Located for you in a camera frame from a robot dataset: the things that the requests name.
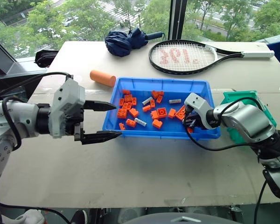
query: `blue plastic bin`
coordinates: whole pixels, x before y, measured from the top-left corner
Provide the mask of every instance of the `blue plastic bin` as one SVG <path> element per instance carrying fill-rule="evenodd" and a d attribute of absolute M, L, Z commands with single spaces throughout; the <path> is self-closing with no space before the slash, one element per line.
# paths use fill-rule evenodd
<path fill-rule="evenodd" d="M 182 79 L 153 79 L 153 78 L 127 78 L 122 77 L 117 79 L 116 84 L 113 89 L 111 103 L 118 106 L 120 98 L 124 97 L 122 90 L 130 90 L 133 97 L 137 98 L 137 105 L 133 106 L 139 115 L 137 118 L 147 122 L 146 127 L 139 124 L 135 128 L 126 125 L 126 119 L 117 118 L 117 109 L 107 112 L 103 130 L 115 130 L 121 131 L 119 128 L 119 123 L 124 123 L 126 129 L 122 132 L 122 136 L 127 137 L 150 137 L 150 138 L 171 138 L 171 139 L 189 139 L 182 122 L 178 118 L 163 118 L 159 119 L 163 122 L 161 129 L 153 127 L 152 118 L 150 112 L 156 110 L 157 108 L 165 107 L 167 113 L 170 109 L 176 109 L 178 111 L 182 106 L 186 97 L 194 92 L 197 95 L 203 97 L 207 102 L 213 107 L 213 99 L 210 92 L 210 85 L 207 81 L 203 80 L 182 80 Z M 143 112 L 142 101 L 151 97 L 151 91 L 164 91 L 163 100 L 161 104 L 155 102 L 155 108 L 148 112 Z M 182 99 L 179 104 L 170 104 L 170 99 Z M 132 115 L 128 113 L 127 119 L 132 119 Z M 195 139 L 217 139 L 220 137 L 219 128 L 213 130 L 201 130 L 200 128 L 195 128 L 192 136 Z"/>

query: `white table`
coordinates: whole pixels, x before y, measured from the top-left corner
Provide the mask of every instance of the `white table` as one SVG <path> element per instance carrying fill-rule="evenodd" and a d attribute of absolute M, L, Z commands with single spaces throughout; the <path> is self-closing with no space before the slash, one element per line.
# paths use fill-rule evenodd
<path fill-rule="evenodd" d="M 214 42 L 230 50 L 262 50 L 265 44 Z M 202 79 L 210 83 L 215 105 L 222 92 L 257 90 L 280 129 L 280 64 L 268 60 L 231 59 L 191 76 L 154 69 L 148 52 L 154 43 L 129 56 L 112 56 L 103 42 L 66 42 L 48 71 L 66 71 L 86 88 L 86 99 L 110 101 L 112 88 L 89 79 L 92 69 L 116 77 Z M 51 103 L 61 76 L 43 78 L 31 103 Z M 105 112 L 86 112 L 87 133 L 101 130 Z M 222 128 L 209 147 L 232 143 Z M 47 207 L 143 207 L 248 204 L 257 201 L 264 181 L 262 166 L 248 147 L 222 152 L 197 148 L 190 140 L 117 138 L 82 146 L 73 137 L 42 135 L 23 140 L 0 180 L 0 201 Z M 263 203 L 280 200 L 266 188 Z"/>

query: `orange foam cylinder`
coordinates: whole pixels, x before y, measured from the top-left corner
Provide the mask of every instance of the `orange foam cylinder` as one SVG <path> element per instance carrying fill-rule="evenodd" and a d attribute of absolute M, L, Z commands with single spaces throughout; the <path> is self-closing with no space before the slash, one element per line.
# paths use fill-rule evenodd
<path fill-rule="evenodd" d="M 108 73 L 98 71 L 98 70 L 92 70 L 90 72 L 90 79 L 93 81 L 96 81 L 98 83 L 108 85 L 110 87 L 113 87 L 115 85 L 116 77 L 112 76 Z"/>

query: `tennis racket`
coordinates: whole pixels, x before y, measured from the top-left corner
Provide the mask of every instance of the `tennis racket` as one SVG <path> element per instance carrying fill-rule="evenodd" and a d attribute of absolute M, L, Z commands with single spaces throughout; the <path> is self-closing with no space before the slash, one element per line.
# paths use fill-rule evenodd
<path fill-rule="evenodd" d="M 201 72 L 229 58 L 270 58 L 273 50 L 228 51 L 204 43 L 186 40 L 163 41 L 149 51 L 149 61 L 158 70 L 175 75 L 189 75 Z"/>

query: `orange lego brick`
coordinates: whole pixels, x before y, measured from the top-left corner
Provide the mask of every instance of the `orange lego brick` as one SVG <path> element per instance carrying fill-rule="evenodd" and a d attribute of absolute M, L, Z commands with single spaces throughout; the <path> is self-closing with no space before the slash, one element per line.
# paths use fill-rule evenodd
<path fill-rule="evenodd" d="M 125 95 L 125 102 L 131 102 L 133 100 L 132 94 Z"/>
<path fill-rule="evenodd" d="M 122 124 L 122 123 L 119 123 L 119 128 L 120 128 L 121 130 L 125 130 L 125 129 L 126 129 L 126 128 L 125 128 L 125 125 Z"/>
<path fill-rule="evenodd" d="M 151 109 L 150 105 L 147 105 L 145 107 L 142 108 L 144 112 L 149 111 Z"/>
<path fill-rule="evenodd" d="M 150 107 L 151 107 L 151 108 L 155 108 L 154 99 L 151 99 L 151 100 L 150 100 Z"/>
<path fill-rule="evenodd" d="M 135 109 L 132 108 L 131 110 L 129 110 L 129 113 L 135 118 L 139 115 L 139 112 Z"/>
<path fill-rule="evenodd" d="M 133 106 L 136 106 L 136 105 L 137 105 L 137 98 L 136 98 L 136 97 L 133 97 L 133 98 L 132 98 L 132 105 L 133 105 Z"/>
<path fill-rule="evenodd" d="M 176 112 L 175 116 L 179 119 L 182 120 L 185 117 L 185 105 L 181 107 L 181 109 Z"/>
<path fill-rule="evenodd" d="M 159 115 L 158 115 L 158 112 L 157 112 L 157 111 L 151 111 L 150 115 L 151 115 L 151 118 L 152 118 L 153 120 L 159 118 Z"/>
<path fill-rule="evenodd" d="M 157 91 L 158 95 L 164 96 L 164 91 Z"/>
<path fill-rule="evenodd" d="M 159 118 L 165 118 L 165 117 L 167 117 L 166 108 L 158 108 L 158 109 L 157 109 L 157 112 L 158 112 Z"/>
<path fill-rule="evenodd" d="M 127 103 L 123 103 L 122 109 L 127 109 Z"/>
<path fill-rule="evenodd" d="M 131 94 L 131 92 L 129 90 L 122 90 L 123 94 Z"/>
<path fill-rule="evenodd" d="M 125 102 L 125 99 L 120 98 L 120 100 L 119 100 L 119 105 L 122 106 L 124 102 Z"/>
<path fill-rule="evenodd" d="M 159 96 L 158 92 L 157 92 L 157 91 L 154 91 L 154 90 L 151 91 L 151 95 L 153 96 L 154 99 L 157 99 L 158 96 Z"/>
<path fill-rule="evenodd" d="M 189 133 L 193 133 L 193 129 L 190 128 L 190 127 L 187 128 L 187 131 L 188 131 Z"/>
<path fill-rule="evenodd" d="M 175 113 L 176 113 L 176 110 L 173 109 L 173 108 L 171 108 L 170 111 L 169 111 L 168 117 L 169 117 L 169 118 L 174 118 Z"/>
<path fill-rule="evenodd" d="M 154 121 L 153 121 L 153 126 L 156 127 L 156 128 L 160 129 L 162 127 L 162 124 L 163 124 L 163 122 L 161 122 L 157 119 L 154 119 Z"/>
<path fill-rule="evenodd" d="M 131 119 L 126 120 L 126 124 L 131 127 L 136 127 L 136 121 L 133 121 Z"/>
<path fill-rule="evenodd" d="M 160 104 L 162 102 L 163 96 L 159 95 L 157 98 L 157 103 Z"/>
<path fill-rule="evenodd" d="M 127 109 L 118 109 L 117 111 L 118 118 L 126 119 L 126 116 L 127 116 Z"/>
<path fill-rule="evenodd" d="M 132 103 L 131 103 L 131 102 L 128 102 L 128 103 L 127 103 L 127 108 L 126 108 L 126 109 L 129 111 L 131 108 L 132 108 Z"/>

